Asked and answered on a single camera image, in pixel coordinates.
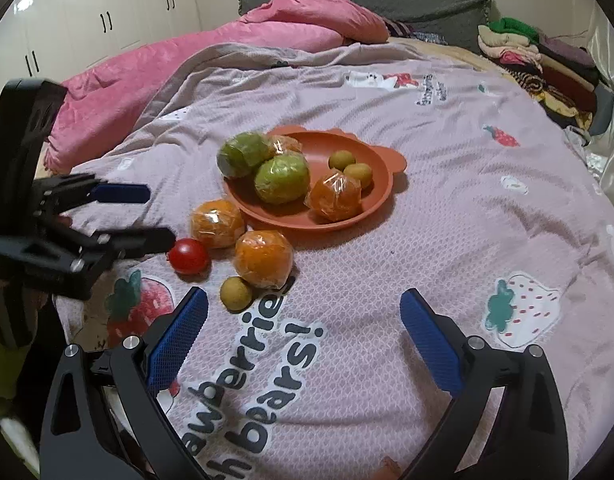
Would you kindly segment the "orange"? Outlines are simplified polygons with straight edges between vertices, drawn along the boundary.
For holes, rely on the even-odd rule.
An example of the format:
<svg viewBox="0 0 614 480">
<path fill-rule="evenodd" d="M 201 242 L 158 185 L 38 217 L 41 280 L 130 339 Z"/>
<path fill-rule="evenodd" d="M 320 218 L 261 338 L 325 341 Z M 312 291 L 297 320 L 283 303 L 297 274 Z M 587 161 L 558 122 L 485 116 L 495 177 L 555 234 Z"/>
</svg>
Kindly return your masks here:
<svg viewBox="0 0 614 480">
<path fill-rule="evenodd" d="M 268 142 L 274 156 L 302 153 L 302 144 L 291 136 L 274 134 L 273 136 L 268 136 Z"/>
<path fill-rule="evenodd" d="M 279 231 L 247 231 L 235 244 L 236 273 L 257 288 L 279 289 L 294 265 L 294 250 Z"/>
<path fill-rule="evenodd" d="M 333 169 L 310 188 L 305 204 L 333 222 L 356 216 L 361 210 L 362 186 L 359 180 Z"/>
<path fill-rule="evenodd" d="M 233 246 L 246 232 L 241 211 L 229 200 L 210 200 L 190 214 L 190 232 L 209 249 Z"/>
</svg>

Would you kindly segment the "red tomato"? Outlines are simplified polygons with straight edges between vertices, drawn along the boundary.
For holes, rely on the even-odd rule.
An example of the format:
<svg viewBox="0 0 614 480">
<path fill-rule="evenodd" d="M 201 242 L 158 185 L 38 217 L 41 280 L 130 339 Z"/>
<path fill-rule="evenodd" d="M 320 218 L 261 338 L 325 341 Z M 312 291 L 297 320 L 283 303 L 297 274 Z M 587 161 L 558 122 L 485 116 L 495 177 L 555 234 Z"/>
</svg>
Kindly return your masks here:
<svg viewBox="0 0 614 480">
<path fill-rule="evenodd" d="M 210 257 L 205 246 L 194 238 L 180 238 L 167 254 L 173 271 L 181 275 L 202 274 L 209 266 Z"/>
</svg>

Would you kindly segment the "white wardrobe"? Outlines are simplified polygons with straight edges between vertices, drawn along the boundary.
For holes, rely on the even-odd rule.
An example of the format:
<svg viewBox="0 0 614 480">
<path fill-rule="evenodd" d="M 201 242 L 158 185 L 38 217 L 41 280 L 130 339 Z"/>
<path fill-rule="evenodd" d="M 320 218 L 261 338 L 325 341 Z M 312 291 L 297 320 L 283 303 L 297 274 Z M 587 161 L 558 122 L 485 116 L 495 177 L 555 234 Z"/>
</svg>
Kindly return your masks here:
<svg viewBox="0 0 614 480">
<path fill-rule="evenodd" d="M 196 0 L 14 0 L 0 19 L 0 91 L 15 78 L 64 81 L 198 30 Z"/>
</svg>

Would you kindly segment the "stack of folded clothes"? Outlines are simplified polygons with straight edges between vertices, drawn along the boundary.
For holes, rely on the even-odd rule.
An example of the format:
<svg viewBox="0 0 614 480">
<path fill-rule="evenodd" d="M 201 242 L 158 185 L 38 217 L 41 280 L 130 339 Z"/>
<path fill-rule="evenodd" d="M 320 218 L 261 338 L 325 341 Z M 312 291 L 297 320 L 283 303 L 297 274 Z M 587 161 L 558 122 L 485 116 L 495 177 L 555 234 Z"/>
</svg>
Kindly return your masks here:
<svg viewBox="0 0 614 480">
<path fill-rule="evenodd" d="M 546 36 L 515 18 L 481 24 L 478 47 L 509 74 L 561 128 L 599 136 L 610 120 L 613 93 L 587 50 Z"/>
</svg>

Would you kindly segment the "lilac strawberry print quilt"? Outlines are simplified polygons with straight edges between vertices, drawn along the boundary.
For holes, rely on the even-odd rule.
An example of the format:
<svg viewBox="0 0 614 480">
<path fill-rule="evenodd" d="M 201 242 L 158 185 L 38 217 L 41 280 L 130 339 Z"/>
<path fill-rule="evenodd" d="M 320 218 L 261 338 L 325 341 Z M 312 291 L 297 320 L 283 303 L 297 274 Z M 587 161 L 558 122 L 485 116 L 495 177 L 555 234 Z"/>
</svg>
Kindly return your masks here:
<svg viewBox="0 0 614 480">
<path fill-rule="evenodd" d="M 228 44 L 186 61 L 124 142 L 82 170 L 144 183 L 145 205 L 90 204 L 86 233 L 166 226 L 224 195 L 242 132 L 340 129 L 407 159 L 355 226 L 290 234 L 292 284 L 244 313 L 219 298 L 233 252 L 200 280 L 207 322 L 167 415 L 214 479 L 366 479 L 407 465 L 449 403 L 400 320 L 418 289 L 494 348 L 544 349 L 578 474 L 614 424 L 614 207 L 521 88 L 399 44 L 318 54 Z"/>
</svg>

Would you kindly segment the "cream satin curtain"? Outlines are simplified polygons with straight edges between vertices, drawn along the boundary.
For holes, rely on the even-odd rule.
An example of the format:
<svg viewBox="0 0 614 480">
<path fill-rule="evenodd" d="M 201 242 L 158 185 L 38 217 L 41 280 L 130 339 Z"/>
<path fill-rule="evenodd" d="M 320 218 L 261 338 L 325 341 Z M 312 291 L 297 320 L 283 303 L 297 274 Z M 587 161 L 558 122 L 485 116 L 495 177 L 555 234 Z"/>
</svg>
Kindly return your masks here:
<svg viewBox="0 0 614 480">
<path fill-rule="evenodd" d="M 602 81 L 614 98 L 614 26 L 599 3 L 595 3 L 589 25 L 588 50 L 599 69 Z M 614 206 L 614 99 L 610 120 L 604 131 L 595 136 L 588 162 L 599 180 L 599 185 Z"/>
</svg>

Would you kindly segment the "green fruit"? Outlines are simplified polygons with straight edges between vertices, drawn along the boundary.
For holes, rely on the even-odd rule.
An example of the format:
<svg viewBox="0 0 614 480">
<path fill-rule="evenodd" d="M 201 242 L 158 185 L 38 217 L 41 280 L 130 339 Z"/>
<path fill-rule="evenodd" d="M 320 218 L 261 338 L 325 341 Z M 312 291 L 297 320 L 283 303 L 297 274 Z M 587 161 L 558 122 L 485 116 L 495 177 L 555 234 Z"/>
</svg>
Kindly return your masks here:
<svg viewBox="0 0 614 480">
<path fill-rule="evenodd" d="M 217 155 L 221 173 L 228 179 L 247 177 L 273 156 L 271 143 L 256 132 L 239 133 L 222 145 Z"/>
<path fill-rule="evenodd" d="M 264 162 L 254 177 L 257 196 L 271 205 L 282 205 L 304 197 L 309 191 L 310 169 L 301 154 L 276 155 Z"/>
</svg>

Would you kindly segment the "green sleeve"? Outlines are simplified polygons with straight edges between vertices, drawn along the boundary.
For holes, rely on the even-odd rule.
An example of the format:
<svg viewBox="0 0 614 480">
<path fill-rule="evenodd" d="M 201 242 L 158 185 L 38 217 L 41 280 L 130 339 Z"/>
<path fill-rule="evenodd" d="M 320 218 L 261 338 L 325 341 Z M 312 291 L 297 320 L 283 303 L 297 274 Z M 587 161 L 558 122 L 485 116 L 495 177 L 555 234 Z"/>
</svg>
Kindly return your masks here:
<svg viewBox="0 0 614 480">
<path fill-rule="evenodd" d="M 0 417 L 5 415 L 16 396 L 16 384 L 30 345 L 8 348 L 0 343 Z"/>
</svg>

